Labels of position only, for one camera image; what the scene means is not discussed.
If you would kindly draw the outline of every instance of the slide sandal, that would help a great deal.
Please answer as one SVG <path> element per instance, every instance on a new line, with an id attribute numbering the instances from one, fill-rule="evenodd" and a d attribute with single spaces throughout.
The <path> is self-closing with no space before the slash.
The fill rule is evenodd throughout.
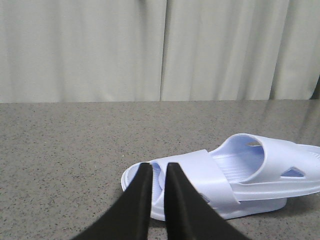
<path id="1" fill-rule="evenodd" d="M 162 221 L 169 162 L 180 164 L 203 199 L 224 219 L 278 210 L 289 197 L 320 192 L 320 147 L 238 133 L 211 152 L 148 161 L 153 168 L 151 217 Z M 124 171 L 123 190 L 139 165 Z"/>

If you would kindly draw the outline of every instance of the white curtain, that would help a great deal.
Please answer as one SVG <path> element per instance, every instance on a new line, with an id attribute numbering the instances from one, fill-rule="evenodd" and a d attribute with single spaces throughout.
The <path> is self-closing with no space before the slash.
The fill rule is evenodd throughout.
<path id="1" fill-rule="evenodd" d="M 319 0 L 0 0 L 0 102 L 309 99 Z"/>

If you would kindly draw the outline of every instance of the table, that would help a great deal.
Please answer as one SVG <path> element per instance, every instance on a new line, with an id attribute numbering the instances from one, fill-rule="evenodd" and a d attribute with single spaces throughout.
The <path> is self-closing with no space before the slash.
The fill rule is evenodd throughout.
<path id="1" fill-rule="evenodd" d="M 235 133 L 320 146 L 320 100 L 1 103 L 0 239 L 68 240 L 121 195 L 130 165 Z M 320 194 L 228 222 L 255 240 L 319 239 Z M 167 239 L 163 222 L 149 239 Z"/>

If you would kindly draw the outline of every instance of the white slipper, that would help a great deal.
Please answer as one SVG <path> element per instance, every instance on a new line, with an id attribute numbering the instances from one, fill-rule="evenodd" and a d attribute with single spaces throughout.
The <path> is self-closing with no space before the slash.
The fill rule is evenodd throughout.
<path id="1" fill-rule="evenodd" d="M 180 164 L 197 191 L 225 219 L 278 210 L 289 197 L 320 192 L 320 147 L 239 133 L 211 152 L 148 162 L 153 167 L 151 217 L 162 221 L 169 162 Z M 123 173 L 123 190 L 139 164 Z"/>

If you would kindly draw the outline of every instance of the speckled gray surface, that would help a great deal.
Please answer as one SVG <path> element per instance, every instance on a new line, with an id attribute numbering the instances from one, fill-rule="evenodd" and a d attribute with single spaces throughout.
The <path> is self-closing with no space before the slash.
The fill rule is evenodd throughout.
<path id="1" fill-rule="evenodd" d="M 0 239 L 68 240 L 120 196 L 130 165 L 241 132 L 320 146 L 320 100 L 2 103 Z M 228 222 L 255 240 L 317 240 L 320 194 Z M 152 220 L 149 239 L 166 236 Z"/>

